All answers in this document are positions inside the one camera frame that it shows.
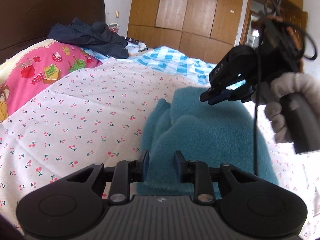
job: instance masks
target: black cable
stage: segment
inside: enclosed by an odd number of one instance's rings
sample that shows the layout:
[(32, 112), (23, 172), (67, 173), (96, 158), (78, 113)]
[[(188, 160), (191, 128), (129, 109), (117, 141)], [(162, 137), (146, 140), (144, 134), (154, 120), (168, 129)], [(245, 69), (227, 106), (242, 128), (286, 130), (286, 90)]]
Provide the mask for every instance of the black cable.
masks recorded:
[[(271, 1), (271, 4), (273, 6), (272, 11), (268, 13), (268, 3), (269, 1)], [(273, 15), (274, 13), (276, 13), (276, 16), (280, 16), (280, 4), (281, 4), (281, 0), (266, 0), (266, 2), (264, 3), (264, 13), (265, 15)]]
[[(317, 53), (317, 47), (316, 47), (316, 44), (314, 42), (314, 40), (311, 38), (311, 36), (306, 33), (304, 30), (302, 30), (299, 26), (295, 25), (295, 24), (292, 24), (292, 23), (288, 23), (288, 22), (282, 22), (282, 23), (279, 23), (279, 25), (281, 25), (283, 27), (283, 29), (287, 29), (287, 27), (291, 27), (293, 29), (295, 29), (296, 31), (298, 31), (301, 35), (301, 41), (302, 41), (302, 48), (300, 51), (298, 51), (298, 54), (294, 54), (292, 50), (289, 50), (287, 48), (285, 48), (286, 50), (286, 53), (289, 57), (291, 58), (295, 58), (297, 60), (301, 59), (302, 57), (305, 57), (306, 59), (309, 59), (309, 60), (316, 60), (317, 56), (318, 56), (318, 53)], [(306, 56), (304, 53), (305, 53), (305, 40), (306, 40), (306, 37), (309, 39), (309, 41), (311, 42), (311, 45), (313, 47), (313, 50), (314, 50), (314, 55), (312, 57), (309, 57), (309, 56)]]
[(256, 88), (256, 105), (254, 109), (254, 124), (253, 124), (253, 172), (256, 176), (259, 176), (259, 167), (258, 167), (258, 105), (260, 103), (260, 84), (261, 84), (261, 45), (263, 40), (263, 31), (261, 30), (259, 37), (259, 45), (257, 49), (257, 88)]

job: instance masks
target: metal screw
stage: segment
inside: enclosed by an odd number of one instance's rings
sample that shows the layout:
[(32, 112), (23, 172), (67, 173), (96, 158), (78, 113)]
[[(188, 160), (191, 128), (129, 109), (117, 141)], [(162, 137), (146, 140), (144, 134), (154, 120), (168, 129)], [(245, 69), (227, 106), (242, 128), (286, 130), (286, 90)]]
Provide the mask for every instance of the metal screw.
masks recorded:
[(112, 200), (113, 202), (122, 202), (125, 200), (125, 195), (121, 193), (116, 193), (111, 195), (110, 200)]
[(209, 194), (201, 194), (198, 196), (198, 200), (201, 202), (210, 202), (213, 200), (213, 196)]

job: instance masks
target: dark blue jacket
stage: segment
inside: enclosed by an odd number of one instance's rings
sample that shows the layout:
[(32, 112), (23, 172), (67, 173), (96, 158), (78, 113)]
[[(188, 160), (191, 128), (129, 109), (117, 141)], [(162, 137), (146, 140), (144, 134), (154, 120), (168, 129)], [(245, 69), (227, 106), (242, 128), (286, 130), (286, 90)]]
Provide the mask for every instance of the dark blue jacket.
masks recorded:
[(112, 32), (106, 23), (100, 21), (90, 25), (75, 18), (68, 26), (58, 23), (51, 28), (48, 39), (82, 46), (105, 56), (115, 58), (129, 56), (125, 48), (128, 45), (126, 39)]

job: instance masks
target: gray glove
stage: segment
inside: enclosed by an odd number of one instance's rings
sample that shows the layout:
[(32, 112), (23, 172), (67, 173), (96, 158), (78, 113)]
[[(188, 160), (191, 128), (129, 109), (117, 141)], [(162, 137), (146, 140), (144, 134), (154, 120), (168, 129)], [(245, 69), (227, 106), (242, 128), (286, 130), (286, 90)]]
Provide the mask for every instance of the gray glove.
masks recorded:
[[(299, 92), (302, 93), (311, 107), (315, 110), (318, 120), (320, 117), (320, 83), (311, 75), (304, 73), (285, 73), (271, 82), (271, 91), (277, 100), (281, 97)], [(276, 143), (292, 142), (291, 135), (281, 114), (282, 107), (278, 102), (266, 105), (265, 114), (271, 121)]]

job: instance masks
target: strawberry print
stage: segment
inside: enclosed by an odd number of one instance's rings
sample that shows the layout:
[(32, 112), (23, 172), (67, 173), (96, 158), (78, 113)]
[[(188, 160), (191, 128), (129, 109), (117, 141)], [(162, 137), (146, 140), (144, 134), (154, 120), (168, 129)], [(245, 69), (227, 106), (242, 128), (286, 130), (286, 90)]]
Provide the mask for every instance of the strawberry print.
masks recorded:
[(53, 53), (53, 54), (51, 55), (51, 57), (52, 57), (52, 59), (53, 59), (55, 62), (59, 62), (59, 63), (60, 63), (60, 62), (63, 61), (62, 57), (59, 55), (58, 52)]

